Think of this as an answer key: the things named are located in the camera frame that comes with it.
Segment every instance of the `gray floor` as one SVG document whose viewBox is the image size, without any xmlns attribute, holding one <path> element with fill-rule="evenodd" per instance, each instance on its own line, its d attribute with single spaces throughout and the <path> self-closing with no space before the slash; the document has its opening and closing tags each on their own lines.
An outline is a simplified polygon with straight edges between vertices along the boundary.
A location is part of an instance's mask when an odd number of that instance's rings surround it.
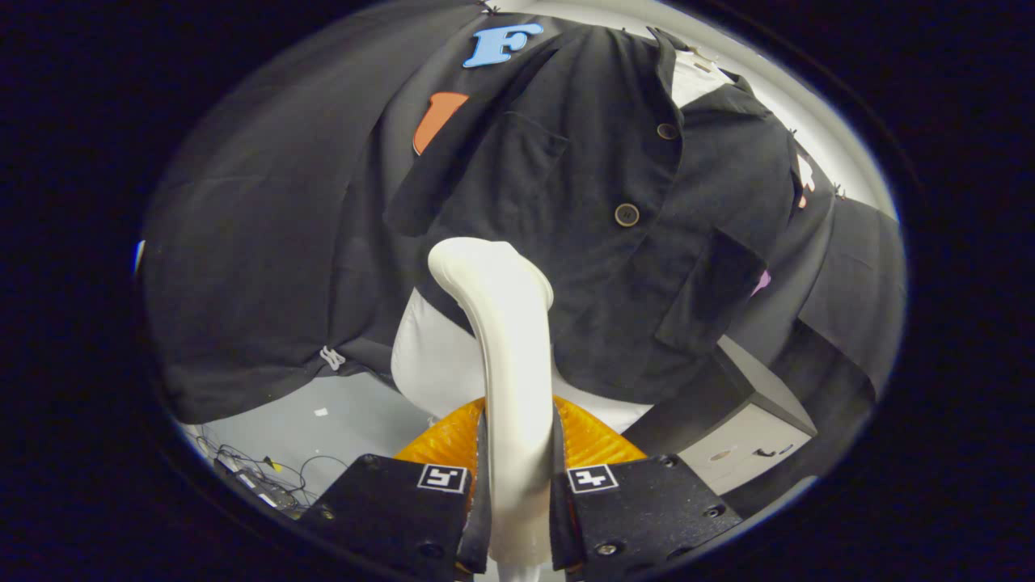
<svg viewBox="0 0 1035 582">
<path fill-rule="evenodd" d="M 366 453 L 394 456 L 427 429 L 428 415 L 398 392 L 366 375 L 317 378 L 308 385 L 265 406 L 202 426 L 184 426 L 191 442 L 204 435 L 216 446 L 227 444 L 253 459 L 273 461 L 300 469 L 318 455 L 351 464 Z M 199 454 L 208 455 L 203 445 Z M 298 476 L 285 469 L 265 469 L 276 478 L 297 486 Z M 314 459 L 305 466 L 306 491 L 319 496 L 345 471 L 333 459 Z M 306 502 L 301 494 L 299 501 Z M 490 560 L 481 582 L 497 582 L 496 563 Z M 542 568 L 540 580 L 560 582 L 563 573 Z"/>
</svg>

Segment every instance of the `black shirt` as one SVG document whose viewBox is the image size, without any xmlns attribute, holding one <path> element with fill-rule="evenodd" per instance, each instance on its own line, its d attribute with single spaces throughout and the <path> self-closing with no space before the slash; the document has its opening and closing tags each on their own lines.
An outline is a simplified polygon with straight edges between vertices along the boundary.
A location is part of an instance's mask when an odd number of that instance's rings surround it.
<svg viewBox="0 0 1035 582">
<path fill-rule="evenodd" d="M 449 119 L 385 213 L 425 253 L 453 236 L 513 244 L 554 287 L 561 374 L 643 404 L 689 385 L 801 194 L 794 140 L 747 82 L 677 109 L 672 39 L 651 32 L 657 42 L 583 26 L 516 57 Z M 430 274 L 418 288 L 470 331 Z"/>
</svg>

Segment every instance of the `hanging clothes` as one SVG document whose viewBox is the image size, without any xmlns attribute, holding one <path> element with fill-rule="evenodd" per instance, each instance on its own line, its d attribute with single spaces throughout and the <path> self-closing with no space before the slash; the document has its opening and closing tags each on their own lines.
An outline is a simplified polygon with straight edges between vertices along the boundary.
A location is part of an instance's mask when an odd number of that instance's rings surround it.
<svg viewBox="0 0 1035 582">
<path fill-rule="evenodd" d="M 187 140 L 145 219 L 141 270 L 179 420 L 241 413 L 328 369 L 331 294 L 372 292 L 331 288 L 371 130 L 428 51 L 482 9 L 435 0 L 357 12 L 250 76 Z M 376 266 L 356 259 L 349 268 Z"/>
<path fill-rule="evenodd" d="M 677 109 L 675 49 L 651 32 L 657 42 L 583 26 L 515 57 L 385 214 L 424 252 L 452 236 L 510 242 L 554 286 L 561 375 L 637 404 L 689 385 L 801 196 L 793 138 L 746 80 Z M 470 332 L 430 274 L 417 289 Z"/>
</svg>

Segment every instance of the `shirt button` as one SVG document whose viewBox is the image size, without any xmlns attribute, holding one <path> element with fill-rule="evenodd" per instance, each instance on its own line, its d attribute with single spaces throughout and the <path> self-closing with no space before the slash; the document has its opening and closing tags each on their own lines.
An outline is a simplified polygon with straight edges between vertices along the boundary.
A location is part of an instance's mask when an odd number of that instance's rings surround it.
<svg viewBox="0 0 1035 582">
<path fill-rule="evenodd" d="M 663 140 L 675 140 L 679 137 L 679 129 L 672 123 L 662 123 L 657 126 L 657 135 Z"/>
<path fill-rule="evenodd" d="M 634 226 L 640 222 L 640 209 L 629 203 L 619 204 L 615 208 L 615 221 L 625 228 Z"/>
</svg>

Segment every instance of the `white wall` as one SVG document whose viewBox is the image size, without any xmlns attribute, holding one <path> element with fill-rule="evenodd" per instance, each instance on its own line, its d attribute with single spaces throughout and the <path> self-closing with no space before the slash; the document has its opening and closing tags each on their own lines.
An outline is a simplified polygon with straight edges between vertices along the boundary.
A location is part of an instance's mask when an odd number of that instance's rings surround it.
<svg viewBox="0 0 1035 582">
<path fill-rule="evenodd" d="M 625 28 L 652 38 L 647 26 L 679 36 L 723 68 L 743 75 L 756 96 L 783 123 L 849 198 L 897 220 L 887 182 L 851 126 L 818 95 L 789 75 L 779 63 L 760 55 L 721 30 L 653 0 L 491 0 L 501 11 L 562 18 L 587 24 Z"/>
</svg>

